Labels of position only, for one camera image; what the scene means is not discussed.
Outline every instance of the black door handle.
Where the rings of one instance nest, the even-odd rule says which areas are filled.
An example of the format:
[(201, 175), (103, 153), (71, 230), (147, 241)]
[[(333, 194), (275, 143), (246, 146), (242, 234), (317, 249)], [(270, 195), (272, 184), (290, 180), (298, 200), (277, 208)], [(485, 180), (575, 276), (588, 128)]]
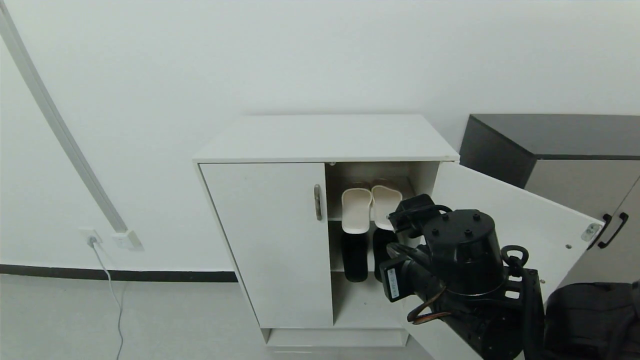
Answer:
[(589, 244), (589, 246), (587, 247), (587, 250), (589, 250), (594, 245), (596, 245), (596, 243), (598, 242), (598, 240), (600, 239), (602, 234), (604, 234), (604, 231), (607, 229), (609, 224), (611, 224), (611, 220), (613, 220), (613, 217), (611, 215), (609, 215), (609, 214), (604, 214), (604, 215), (602, 215), (602, 220), (604, 220), (604, 226), (602, 227), (602, 230), (600, 230), (600, 232), (598, 233), (598, 236), (596, 236), (596, 238), (593, 239), (593, 241)]
[(618, 226), (618, 229), (616, 230), (615, 233), (613, 233), (613, 235), (611, 236), (611, 239), (609, 239), (609, 241), (607, 241), (606, 243), (602, 242), (602, 243), (598, 244), (599, 248), (604, 249), (607, 246), (609, 246), (609, 244), (611, 244), (613, 239), (615, 239), (615, 237), (618, 235), (620, 230), (622, 230), (622, 227), (627, 223), (627, 220), (629, 220), (629, 215), (627, 213), (620, 213), (619, 217), (622, 219), (622, 223), (620, 223), (620, 226)]

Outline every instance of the black cabinet top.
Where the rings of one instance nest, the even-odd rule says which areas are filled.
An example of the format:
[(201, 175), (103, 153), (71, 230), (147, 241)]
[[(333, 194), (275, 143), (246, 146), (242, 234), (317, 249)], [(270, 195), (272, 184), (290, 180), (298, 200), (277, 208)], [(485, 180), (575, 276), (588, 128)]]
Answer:
[(473, 114), (538, 159), (640, 160), (640, 116)]

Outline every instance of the label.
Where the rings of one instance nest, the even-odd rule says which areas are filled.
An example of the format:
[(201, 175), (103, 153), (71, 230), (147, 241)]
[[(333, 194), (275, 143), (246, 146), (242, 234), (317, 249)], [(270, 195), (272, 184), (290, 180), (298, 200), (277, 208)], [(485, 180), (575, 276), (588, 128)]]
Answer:
[(396, 279), (395, 268), (391, 268), (387, 270), (387, 279), (389, 279), (389, 290), (391, 290), (391, 298), (395, 299), (398, 296), (400, 296), (400, 291), (398, 290), (398, 279)]

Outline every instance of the black baseboard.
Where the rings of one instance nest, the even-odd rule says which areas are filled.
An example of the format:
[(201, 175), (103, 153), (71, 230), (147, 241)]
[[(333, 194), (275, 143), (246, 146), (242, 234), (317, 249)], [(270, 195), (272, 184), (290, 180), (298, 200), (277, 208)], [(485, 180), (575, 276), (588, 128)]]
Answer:
[[(158, 282), (238, 282), (233, 271), (128, 271), (110, 270), (114, 281), (158, 281)], [(62, 279), (106, 280), (107, 274), (96, 269), (46, 268), (41, 266), (0, 265), (0, 274)]]

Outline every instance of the white slipper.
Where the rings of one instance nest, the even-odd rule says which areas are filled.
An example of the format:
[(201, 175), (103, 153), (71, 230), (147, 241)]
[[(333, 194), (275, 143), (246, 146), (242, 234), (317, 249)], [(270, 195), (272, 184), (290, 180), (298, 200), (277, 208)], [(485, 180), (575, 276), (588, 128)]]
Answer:
[(369, 231), (372, 195), (367, 183), (353, 183), (342, 193), (342, 230), (348, 234)]
[(393, 231), (387, 215), (393, 213), (402, 201), (402, 193), (396, 184), (386, 179), (377, 179), (371, 188), (373, 196), (373, 221), (378, 229)]

